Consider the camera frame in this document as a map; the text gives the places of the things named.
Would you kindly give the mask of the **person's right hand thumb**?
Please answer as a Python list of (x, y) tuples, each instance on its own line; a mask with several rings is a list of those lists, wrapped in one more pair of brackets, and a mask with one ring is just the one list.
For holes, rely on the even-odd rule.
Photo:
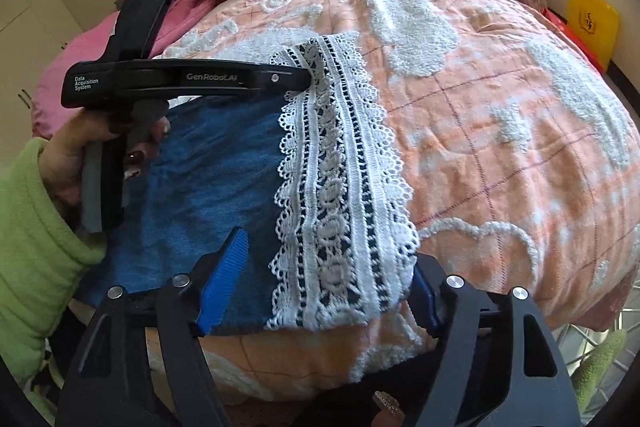
[(376, 391), (372, 399), (380, 409), (373, 418), (372, 427), (402, 426), (406, 417), (395, 398), (386, 392)]

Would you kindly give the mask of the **person's left hand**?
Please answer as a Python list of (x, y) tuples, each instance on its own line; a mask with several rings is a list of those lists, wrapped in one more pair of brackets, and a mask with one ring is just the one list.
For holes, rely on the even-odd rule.
[[(129, 133), (134, 124), (113, 122), (104, 113), (81, 109), (47, 142), (39, 155), (38, 167), (44, 187), (53, 202), (75, 207), (80, 203), (81, 171), (92, 143), (108, 142)], [(166, 117), (153, 124), (148, 136), (134, 144), (125, 155), (122, 176), (141, 176), (160, 153), (160, 142), (171, 130)]]

